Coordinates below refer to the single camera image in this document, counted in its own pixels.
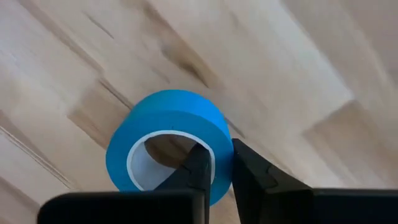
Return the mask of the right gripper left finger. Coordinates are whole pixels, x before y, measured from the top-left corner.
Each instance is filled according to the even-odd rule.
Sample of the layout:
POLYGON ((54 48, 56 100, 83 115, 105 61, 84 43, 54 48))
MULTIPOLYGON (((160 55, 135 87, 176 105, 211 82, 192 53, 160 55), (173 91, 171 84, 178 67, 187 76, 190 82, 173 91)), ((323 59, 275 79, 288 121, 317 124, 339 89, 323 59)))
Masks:
POLYGON ((208 224, 211 159, 196 144, 154 190, 59 195, 41 206, 37 224, 208 224))

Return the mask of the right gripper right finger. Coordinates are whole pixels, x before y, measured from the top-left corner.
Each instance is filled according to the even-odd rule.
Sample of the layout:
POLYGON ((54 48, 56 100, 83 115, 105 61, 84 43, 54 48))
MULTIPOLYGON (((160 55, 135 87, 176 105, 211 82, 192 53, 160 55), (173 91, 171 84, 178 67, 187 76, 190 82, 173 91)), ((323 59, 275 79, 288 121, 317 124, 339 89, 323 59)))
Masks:
POLYGON ((313 188, 241 140, 233 145, 241 224, 398 224, 398 190, 313 188))

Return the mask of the light blue tape roll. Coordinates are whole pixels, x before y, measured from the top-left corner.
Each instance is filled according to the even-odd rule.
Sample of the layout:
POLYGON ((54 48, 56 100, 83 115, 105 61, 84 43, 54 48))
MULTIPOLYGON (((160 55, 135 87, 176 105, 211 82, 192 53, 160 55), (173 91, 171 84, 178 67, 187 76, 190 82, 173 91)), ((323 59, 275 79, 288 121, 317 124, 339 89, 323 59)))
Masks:
POLYGON ((114 132, 106 168, 120 191, 153 190, 174 170, 157 163, 144 142, 159 135, 184 136, 201 144, 211 157, 210 205, 231 185, 233 143, 221 111, 206 98, 186 90, 162 90, 133 107, 114 132))

